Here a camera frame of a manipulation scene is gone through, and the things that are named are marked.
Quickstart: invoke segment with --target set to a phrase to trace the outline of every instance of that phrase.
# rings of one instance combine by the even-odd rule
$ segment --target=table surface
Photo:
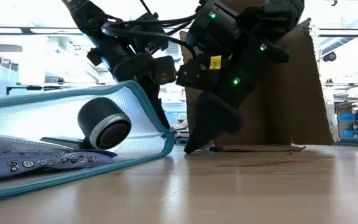
[[[0,223],[358,223],[358,147],[168,157],[0,201]]]

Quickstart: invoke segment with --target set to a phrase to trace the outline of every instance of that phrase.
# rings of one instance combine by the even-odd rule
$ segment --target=black cylinder
[[[117,146],[131,131],[131,120],[115,102],[106,97],[87,102],[78,112],[78,125],[95,149]]]

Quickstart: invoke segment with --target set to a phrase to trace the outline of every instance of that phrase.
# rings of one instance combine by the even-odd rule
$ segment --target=silver ring
[[[104,118],[93,128],[93,130],[89,136],[89,141],[95,149],[100,149],[97,145],[97,140],[98,140],[99,134],[105,128],[107,128],[110,124],[113,124],[117,121],[127,121],[132,126],[131,120],[129,119],[129,117],[126,114],[113,114],[113,115],[110,115],[110,116]]]

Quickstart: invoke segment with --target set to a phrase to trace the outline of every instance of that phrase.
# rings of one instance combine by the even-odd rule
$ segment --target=teal zipper trim
[[[125,167],[134,166],[137,164],[148,162],[148,161],[151,161],[154,159],[159,159],[161,157],[164,157],[164,156],[167,156],[168,154],[170,154],[173,149],[174,136],[169,130],[167,130],[162,125],[159,118],[155,114],[154,109],[152,108],[152,105],[151,105],[149,99],[147,98],[146,94],[141,89],[139,84],[137,84],[136,82],[128,81],[128,82],[120,83],[108,90],[101,90],[101,91],[100,90],[86,90],[86,93],[83,93],[83,94],[73,94],[72,92],[67,91],[66,94],[64,94],[65,95],[64,97],[81,96],[81,95],[106,95],[109,93],[114,93],[116,91],[119,91],[123,87],[128,87],[133,92],[133,94],[139,99],[139,103],[142,106],[143,110],[145,111],[146,115],[149,117],[150,121],[154,124],[154,126],[157,128],[157,130],[160,131],[163,134],[163,136],[166,138],[165,145],[164,145],[164,148],[162,149],[161,153],[156,154],[156,155],[145,156],[145,157],[142,157],[139,159],[129,159],[127,161],[122,161],[122,162],[118,162],[118,163],[106,164],[103,166],[98,166],[98,167],[94,167],[94,168],[90,168],[90,169],[82,169],[82,170],[79,170],[79,171],[76,171],[76,172],[73,172],[70,174],[63,174],[58,177],[53,177],[53,178],[44,179],[44,180],[38,180],[38,181],[30,182],[27,184],[18,185],[15,187],[9,187],[6,189],[0,189],[0,197],[7,197],[7,196],[22,194],[22,193],[30,192],[30,191],[34,191],[34,190],[40,190],[40,189],[44,189],[47,187],[52,187],[52,186],[56,186],[56,185],[60,185],[60,184],[66,184],[69,182],[73,182],[75,180],[81,180],[81,179],[85,179],[85,178],[92,177],[95,175],[104,174],[104,173],[111,172],[114,170],[118,170],[118,169],[122,169]],[[47,101],[47,100],[57,100],[59,98],[62,98],[62,95],[50,94],[50,95],[45,95],[44,97],[39,97],[39,96],[38,97],[37,96],[29,97],[28,99],[23,99],[19,103],[12,103],[12,101],[11,101],[12,99],[10,99],[10,100],[9,99],[0,99],[0,107],[23,105],[23,104],[35,103],[35,102]]]

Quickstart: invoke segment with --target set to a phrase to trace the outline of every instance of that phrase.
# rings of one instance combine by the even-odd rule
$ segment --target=cardboard box
[[[261,6],[264,0],[221,0],[240,13],[248,6]],[[214,141],[218,146],[255,144],[324,144],[330,145],[330,132],[313,41],[310,20],[300,23],[277,44],[291,53],[288,63],[272,65],[261,76],[257,88],[243,102],[241,130],[224,134]],[[186,32],[181,32],[184,40]],[[182,47],[184,61],[190,57]],[[186,88],[189,131],[195,127],[194,107],[199,90]]]

